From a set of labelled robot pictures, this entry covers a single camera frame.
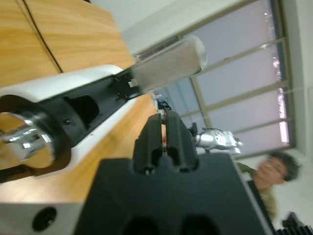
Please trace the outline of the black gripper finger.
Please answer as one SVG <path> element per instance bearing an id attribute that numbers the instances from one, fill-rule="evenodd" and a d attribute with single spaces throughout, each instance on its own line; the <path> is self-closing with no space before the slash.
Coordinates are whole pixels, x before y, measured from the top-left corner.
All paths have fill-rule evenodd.
<path id="1" fill-rule="evenodd" d="M 198 167 L 198 156 L 192 136 L 176 112 L 167 112 L 167 154 L 180 172 Z"/>
<path id="2" fill-rule="evenodd" d="M 135 141 L 133 153 L 134 170 L 138 173 L 150 173 L 162 156 L 161 116 L 154 114 L 145 123 Z"/>

